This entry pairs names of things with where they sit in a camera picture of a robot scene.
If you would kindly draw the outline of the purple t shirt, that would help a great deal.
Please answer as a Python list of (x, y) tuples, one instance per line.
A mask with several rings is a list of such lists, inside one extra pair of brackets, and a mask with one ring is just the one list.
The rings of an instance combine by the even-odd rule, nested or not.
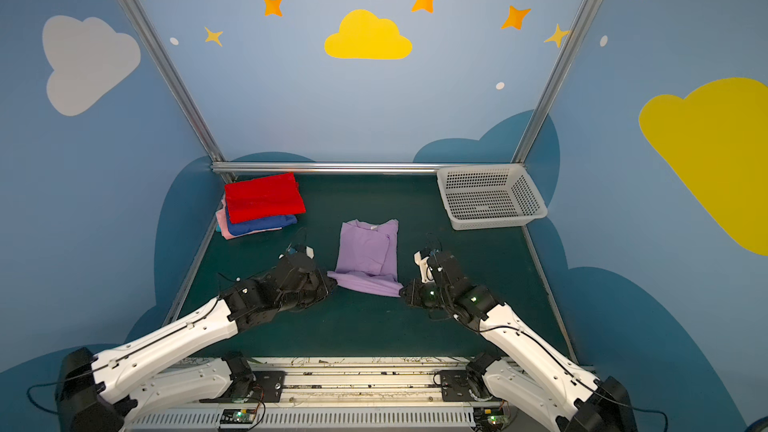
[(328, 276), (342, 288), (398, 298), (403, 288), (397, 274), (398, 229), (396, 219), (380, 225), (343, 223), (336, 267)]

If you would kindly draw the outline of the white plastic laundry basket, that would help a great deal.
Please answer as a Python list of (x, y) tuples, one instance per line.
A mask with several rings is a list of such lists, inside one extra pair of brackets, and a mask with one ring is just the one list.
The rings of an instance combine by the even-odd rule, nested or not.
[(448, 167), (436, 177), (456, 231), (524, 227), (548, 214), (532, 178), (517, 164)]

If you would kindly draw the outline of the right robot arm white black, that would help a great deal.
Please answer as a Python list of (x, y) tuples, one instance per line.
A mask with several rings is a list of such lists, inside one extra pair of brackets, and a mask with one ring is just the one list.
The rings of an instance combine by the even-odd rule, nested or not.
[(626, 388), (601, 380), (528, 327), (510, 305), (462, 272), (447, 251), (414, 254), (420, 277), (400, 296), (412, 307), (442, 311), (506, 357), (481, 355), (468, 369), (491, 396), (518, 408), (549, 431), (636, 431)]

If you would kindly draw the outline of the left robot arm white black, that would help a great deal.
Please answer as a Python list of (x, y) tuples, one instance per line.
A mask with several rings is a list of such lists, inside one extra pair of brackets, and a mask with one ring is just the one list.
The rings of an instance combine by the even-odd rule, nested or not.
[(97, 354), (80, 348), (61, 364), (55, 389), (63, 431), (122, 431), (146, 415), (196, 401), (262, 399), (253, 369), (237, 353), (185, 371), (194, 353), (326, 299), (337, 283), (309, 249), (280, 256), (262, 274), (235, 281), (197, 310), (132, 342)]

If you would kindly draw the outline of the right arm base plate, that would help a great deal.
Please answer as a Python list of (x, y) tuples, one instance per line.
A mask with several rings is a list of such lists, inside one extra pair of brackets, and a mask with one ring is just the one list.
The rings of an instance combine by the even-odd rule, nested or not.
[(437, 373), (443, 402), (476, 402), (474, 382), (466, 370), (441, 370)]

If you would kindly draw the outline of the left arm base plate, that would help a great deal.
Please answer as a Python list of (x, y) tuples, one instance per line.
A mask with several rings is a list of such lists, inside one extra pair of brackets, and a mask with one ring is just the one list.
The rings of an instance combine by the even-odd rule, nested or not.
[(279, 403), (283, 393), (286, 373), (279, 370), (253, 371), (246, 382), (244, 400), (265, 404)]

